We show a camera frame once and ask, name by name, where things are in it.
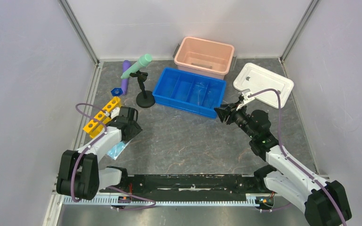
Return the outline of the blue face mask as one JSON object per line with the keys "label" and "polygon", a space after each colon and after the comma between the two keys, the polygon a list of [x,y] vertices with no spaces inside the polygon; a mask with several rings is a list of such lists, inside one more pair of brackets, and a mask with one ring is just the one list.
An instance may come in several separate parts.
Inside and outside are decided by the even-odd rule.
{"label": "blue face mask", "polygon": [[124,143],[123,141],[119,142],[115,146],[113,146],[108,152],[107,155],[116,160],[118,156],[123,152],[123,150],[127,147],[128,143]]}

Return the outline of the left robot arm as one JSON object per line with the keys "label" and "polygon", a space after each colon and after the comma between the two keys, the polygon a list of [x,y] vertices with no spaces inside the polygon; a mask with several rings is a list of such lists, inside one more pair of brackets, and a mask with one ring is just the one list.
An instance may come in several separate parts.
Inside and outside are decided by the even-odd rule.
{"label": "left robot arm", "polygon": [[73,202],[92,201],[99,192],[117,193],[117,202],[127,205],[143,202],[229,202],[237,199],[236,176],[216,175],[129,175],[127,169],[115,166],[99,168],[100,159],[118,144],[125,144],[141,131],[138,111],[118,107],[103,111],[109,118],[92,118],[103,130],[90,142],[76,150],[63,152],[56,183],[58,194]]}

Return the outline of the blue funnel with stem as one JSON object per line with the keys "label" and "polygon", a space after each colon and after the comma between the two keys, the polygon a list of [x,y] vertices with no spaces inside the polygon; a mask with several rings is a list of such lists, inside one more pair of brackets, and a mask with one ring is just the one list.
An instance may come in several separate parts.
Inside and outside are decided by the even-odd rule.
{"label": "blue funnel with stem", "polygon": [[111,90],[111,95],[114,97],[121,96],[123,94],[122,88],[114,88]]}

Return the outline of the yellow test tube rack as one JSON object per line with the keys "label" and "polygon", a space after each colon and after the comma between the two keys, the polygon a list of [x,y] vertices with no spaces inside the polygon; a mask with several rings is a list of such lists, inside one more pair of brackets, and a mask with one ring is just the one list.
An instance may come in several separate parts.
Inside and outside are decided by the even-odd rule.
{"label": "yellow test tube rack", "polygon": [[95,138],[102,130],[103,125],[98,123],[98,121],[102,122],[103,124],[108,123],[114,117],[111,113],[117,108],[119,109],[122,106],[121,99],[119,97],[113,97],[98,113],[95,114],[93,119],[83,127],[83,130],[89,135],[89,137]]}

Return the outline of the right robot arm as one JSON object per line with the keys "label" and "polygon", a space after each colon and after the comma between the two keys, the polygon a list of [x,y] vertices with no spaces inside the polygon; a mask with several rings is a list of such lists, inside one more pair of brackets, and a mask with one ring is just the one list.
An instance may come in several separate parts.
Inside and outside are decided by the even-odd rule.
{"label": "right robot arm", "polygon": [[230,106],[226,123],[235,123],[249,137],[254,154],[267,165],[255,171],[254,188],[274,191],[299,208],[311,226],[345,226],[352,218],[346,190],[337,180],[329,181],[309,170],[289,153],[270,132],[268,113]]}

